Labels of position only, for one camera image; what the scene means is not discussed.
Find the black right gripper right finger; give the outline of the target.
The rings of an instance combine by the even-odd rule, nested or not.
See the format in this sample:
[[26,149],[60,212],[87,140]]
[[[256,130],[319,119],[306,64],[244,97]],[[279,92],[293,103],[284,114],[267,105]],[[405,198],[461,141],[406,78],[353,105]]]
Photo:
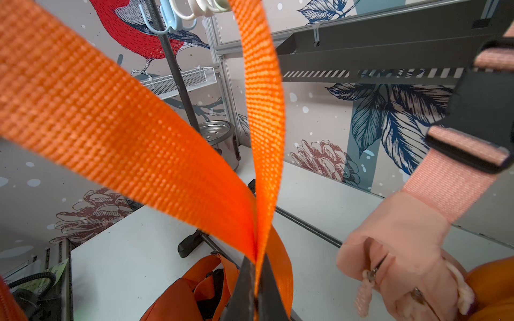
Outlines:
[[270,264],[262,265],[257,296],[257,313],[260,321],[289,320]]

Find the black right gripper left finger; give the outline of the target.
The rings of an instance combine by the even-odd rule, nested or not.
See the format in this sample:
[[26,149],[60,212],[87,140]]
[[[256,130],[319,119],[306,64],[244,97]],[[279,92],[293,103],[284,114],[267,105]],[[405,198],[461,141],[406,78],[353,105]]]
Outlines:
[[252,321],[255,317],[255,265],[245,257],[230,301],[222,313],[223,321]]

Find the pink waist bag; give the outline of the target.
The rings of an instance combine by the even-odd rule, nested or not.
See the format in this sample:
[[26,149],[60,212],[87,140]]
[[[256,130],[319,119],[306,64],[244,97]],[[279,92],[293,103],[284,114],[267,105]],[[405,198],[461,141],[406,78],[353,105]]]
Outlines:
[[460,320],[475,293],[442,248],[451,225],[513,164],[513,29],[477,52],[425,137],[430,150],[399,192],[343,242],[337,267],[359,280],[366,317],[373,292],[396,320]]

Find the orange waist bag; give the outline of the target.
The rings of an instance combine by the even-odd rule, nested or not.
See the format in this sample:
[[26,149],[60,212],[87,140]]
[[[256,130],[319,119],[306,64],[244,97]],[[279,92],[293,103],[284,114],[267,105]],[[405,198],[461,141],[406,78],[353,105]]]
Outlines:
[[483,264],[468,273],[466,282],[475,301],[460,320],[513,320],[513,258]]

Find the orange backpack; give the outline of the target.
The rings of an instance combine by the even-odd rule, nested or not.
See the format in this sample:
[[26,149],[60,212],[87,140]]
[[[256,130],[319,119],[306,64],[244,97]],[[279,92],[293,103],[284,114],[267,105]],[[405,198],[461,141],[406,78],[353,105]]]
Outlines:
[[1,2],[1,136],[171,215],[255,265],[287,316],[294,282],[272,221],[285,152],[285,99],[260,1],[232,1],[244,55],[256,189],[166,103],[33,1]]

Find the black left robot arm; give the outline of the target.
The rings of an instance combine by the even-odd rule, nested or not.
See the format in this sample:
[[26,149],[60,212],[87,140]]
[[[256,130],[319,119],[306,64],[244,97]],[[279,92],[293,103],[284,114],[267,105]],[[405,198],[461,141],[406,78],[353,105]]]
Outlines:
[[28,320],[61,321],[62,303],[59,295],[47,295],[39,298],[37,294],[17,289],[13,296]]

